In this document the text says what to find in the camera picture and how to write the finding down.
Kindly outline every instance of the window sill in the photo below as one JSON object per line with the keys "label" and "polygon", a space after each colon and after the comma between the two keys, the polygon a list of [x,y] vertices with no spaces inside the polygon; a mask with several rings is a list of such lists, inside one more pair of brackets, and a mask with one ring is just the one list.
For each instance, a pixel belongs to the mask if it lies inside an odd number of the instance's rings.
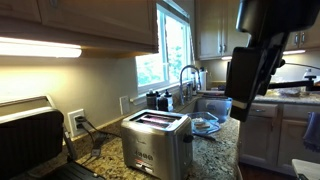
{"label": "window sill", "polygon": [[[190,83],[190,82],[191,81],[184,81],[182,82],[182,86],[185,86],[187,83]],[[158,91],[159,93],[163,94],[166,90],[168,90],[171,94],[176,94],[176,93],[179,93],[179,86],[180,86],[180,83],[176,83],[168,87],[154,89],[154,91]],[[130,102],[132,102],[134,105],[140,105],[142,103],[145,103],[146,94],[140,94],[138,97],[130,98]]]}

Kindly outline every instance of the faucet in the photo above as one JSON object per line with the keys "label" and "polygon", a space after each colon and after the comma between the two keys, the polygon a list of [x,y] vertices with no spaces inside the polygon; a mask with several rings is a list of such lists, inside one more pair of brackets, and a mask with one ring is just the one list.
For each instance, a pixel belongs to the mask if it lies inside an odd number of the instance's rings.
{"label": "faucet", "polygon": [[184,105],[183,87],[182,87],[182,73],[187,68],[192,68],[192,69],[195,69],[197,71],[197,73],[198,73],[198,82],[199,82],[199,86],[200,86],[200,89],[201,89],[199,69],[194,65],[187,65],[187,66],[183,67],[182,70],[180,71],[180,103],[181,103],[181,105]]}

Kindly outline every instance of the cabinet drawer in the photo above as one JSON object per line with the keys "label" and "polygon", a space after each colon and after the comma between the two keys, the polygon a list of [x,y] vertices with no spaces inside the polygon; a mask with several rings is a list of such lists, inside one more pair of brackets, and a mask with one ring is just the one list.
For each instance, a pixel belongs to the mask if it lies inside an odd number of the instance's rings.
{"label": "cabinet drawer", "polygon": [[320,106],[285,104],[283,107],[283,118],[307,120],[308,112],[320,112]]}
{"label": "cabinet drawer", "polygon": [[276,117],[278,105],[253,103],[250,108],[249,116]]}

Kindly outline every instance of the panini press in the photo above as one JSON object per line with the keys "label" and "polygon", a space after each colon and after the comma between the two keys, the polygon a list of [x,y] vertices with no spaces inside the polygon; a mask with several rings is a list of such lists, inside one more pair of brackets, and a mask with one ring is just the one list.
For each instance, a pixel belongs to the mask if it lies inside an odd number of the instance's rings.
{"label": "panini press", "polygon": [[52,103],[34,109],[25,105],[43,99],[50,101],[48,96],[41,96],[0,103],[0,179],[26,179],[23,174],[62,152],[63,140],[69,153],[66,164],[40,179],[104,179],[75,162],[77,156],[64,127],[63,114]]}

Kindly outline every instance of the lower cabinet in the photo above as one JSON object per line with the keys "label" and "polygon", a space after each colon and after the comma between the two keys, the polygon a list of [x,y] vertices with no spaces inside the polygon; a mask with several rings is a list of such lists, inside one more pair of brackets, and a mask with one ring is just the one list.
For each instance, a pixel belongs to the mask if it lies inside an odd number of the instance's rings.
{"label": "lower cabinet", "polygon": [[[272,108],[275,113],[266,115]],[[240,162],[290,175],[292,159],[320,163],[320,153],[303,145],[308,112],[320,112],[320,106],[252,104],[240,126]]]}

